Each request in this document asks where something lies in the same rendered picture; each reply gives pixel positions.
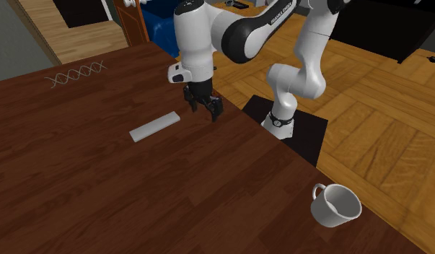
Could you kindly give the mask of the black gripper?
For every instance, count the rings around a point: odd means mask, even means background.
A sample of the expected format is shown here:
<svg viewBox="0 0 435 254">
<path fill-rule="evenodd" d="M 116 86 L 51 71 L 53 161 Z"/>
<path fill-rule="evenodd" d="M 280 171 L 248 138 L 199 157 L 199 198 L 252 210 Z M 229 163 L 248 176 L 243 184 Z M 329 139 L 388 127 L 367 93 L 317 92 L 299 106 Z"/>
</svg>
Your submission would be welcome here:
<svg viewBox="0 0 435 254">
<path fill-rule="evenodd" d="M 188 85 L 183 87 L 184 99 L 188 102 L 192 112 L 197 111 L 196 99 L 202 99 L 203 105 L 211 113 L 212 122 L 215 122 L 223 113 L 223 102 L 220 97 L 212 96 L 212 92 L 212 78 L 202 82 L 188 82 Z"/>
</svg>

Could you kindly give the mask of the grey flat rectangular bar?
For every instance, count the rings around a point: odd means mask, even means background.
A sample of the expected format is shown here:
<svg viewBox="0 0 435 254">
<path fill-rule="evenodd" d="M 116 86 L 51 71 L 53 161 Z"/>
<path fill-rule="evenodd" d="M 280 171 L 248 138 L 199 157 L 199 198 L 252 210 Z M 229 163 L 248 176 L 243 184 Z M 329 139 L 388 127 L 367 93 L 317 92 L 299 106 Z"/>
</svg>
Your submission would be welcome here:
<svg viewBox="0 0 435 254">
<path fill-rule="evenodd" d="M 129 134 L 134 142 L 138 142 L 158 131 L 161 131 L 163 128 L 171 126 L 178 121 L 180 121 L 180 116 L 175 111 L 172 111 L 171 113 L 163 115 L 162 117 L 154 119 L 142 126 L 139 126 L 138 128 L 133 129 L 129 132 Z"/>
</svg>

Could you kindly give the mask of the black robot stand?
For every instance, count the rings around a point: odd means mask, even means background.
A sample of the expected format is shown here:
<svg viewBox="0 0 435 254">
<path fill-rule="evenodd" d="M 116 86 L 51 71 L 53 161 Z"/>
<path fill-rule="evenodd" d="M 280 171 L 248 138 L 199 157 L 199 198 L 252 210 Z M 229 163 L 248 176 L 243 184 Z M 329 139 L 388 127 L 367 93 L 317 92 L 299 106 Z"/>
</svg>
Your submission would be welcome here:
<svg viewBox="0 0 435 254">
<path fill-rule="evenodd" d="M 272 107 L 272 100 L 253 95 L 242 111 L 261 124 Z M 328 120 L 300 110 L 296 110 L 294 120 L 293 136 L 283 139 L 282 142 L 316 167 Z"/>
</svg>

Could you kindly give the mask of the brown wooden door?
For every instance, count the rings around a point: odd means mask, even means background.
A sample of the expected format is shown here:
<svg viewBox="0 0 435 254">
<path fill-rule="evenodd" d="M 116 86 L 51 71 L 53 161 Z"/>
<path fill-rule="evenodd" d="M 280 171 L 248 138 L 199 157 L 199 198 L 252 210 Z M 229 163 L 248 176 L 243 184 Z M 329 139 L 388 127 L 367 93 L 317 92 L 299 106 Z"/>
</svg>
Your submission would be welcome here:
<svg viewBox="0 0 435 254">
<path fill-rule="evenodd" d="M 150 41 L 139 0 L 113 0 L 129 47 Z"/>
</svg>

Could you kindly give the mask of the grey double helix figure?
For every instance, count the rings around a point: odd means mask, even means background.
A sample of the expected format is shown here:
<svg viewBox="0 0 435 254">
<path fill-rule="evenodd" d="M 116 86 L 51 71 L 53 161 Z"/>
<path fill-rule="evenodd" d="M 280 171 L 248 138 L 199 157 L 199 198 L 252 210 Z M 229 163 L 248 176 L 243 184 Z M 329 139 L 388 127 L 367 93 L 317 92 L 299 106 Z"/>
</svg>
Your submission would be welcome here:
<svg viewBox="0 0 435 254">
<path fill-rule="evenodd" d="M 65 85 L 69 81 L 76 81 L 82 76 L 88 77 L 93 73 L 100 73 L 103 69 L 107 69 L 107 67 L 103 65 L 103 61 L 92 62 L 89 65 L 81 65 L 77 69 L 69 69 L 65 73 L 59 72 L 55 74 L 54 77 L 46 76 L 45 79 L 51 81 L 53 84 L 51 88 L 54 88 L 58 84 Z"/>
</svg>

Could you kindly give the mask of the dark brown wooden table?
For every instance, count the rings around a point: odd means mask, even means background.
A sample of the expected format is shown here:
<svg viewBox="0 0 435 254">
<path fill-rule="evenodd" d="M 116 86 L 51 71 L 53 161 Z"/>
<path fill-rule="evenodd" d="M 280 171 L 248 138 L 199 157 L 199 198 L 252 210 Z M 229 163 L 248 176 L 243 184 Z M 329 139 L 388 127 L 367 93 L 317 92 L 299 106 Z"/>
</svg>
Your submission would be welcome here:
<svg viewBox="0 0 435 254">
<path fill-rule="evenodd" d="M 319 225 L 328 178 L 231 103 L 193 113 L 173 61 L 148 43 L 0 82 L 0 254 L 424 254 L 369 209 Z"/>
</svg>

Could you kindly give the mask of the white cup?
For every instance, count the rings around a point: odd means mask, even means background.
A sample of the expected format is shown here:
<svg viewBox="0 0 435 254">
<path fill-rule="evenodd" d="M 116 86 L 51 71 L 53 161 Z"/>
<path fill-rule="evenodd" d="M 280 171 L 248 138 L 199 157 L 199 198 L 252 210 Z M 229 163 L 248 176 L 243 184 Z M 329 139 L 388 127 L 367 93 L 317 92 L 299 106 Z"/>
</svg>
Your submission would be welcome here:
<svg viewBox="0 0 435 254">
<path fill-rule="evenodd" d="M 312 199 L 311 214 L 324 227 L 337 227 L 362 213 L 358 196 L 344 185 L 317 183 L 312 189 Z"/>
</svg>

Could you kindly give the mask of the black low cabinet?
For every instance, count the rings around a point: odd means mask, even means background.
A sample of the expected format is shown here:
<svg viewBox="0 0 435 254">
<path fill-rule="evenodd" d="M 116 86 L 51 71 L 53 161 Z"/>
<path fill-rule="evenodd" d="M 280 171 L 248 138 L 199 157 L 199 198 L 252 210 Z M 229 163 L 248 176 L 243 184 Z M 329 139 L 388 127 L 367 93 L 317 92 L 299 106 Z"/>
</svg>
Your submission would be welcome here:
<svg viewBox="0 0 435 254">
<path fill-rule="evenodd" d="M 399 64 L 435 30 L 435 0 L 351 0 L 330 36 Z"/>
</svg>

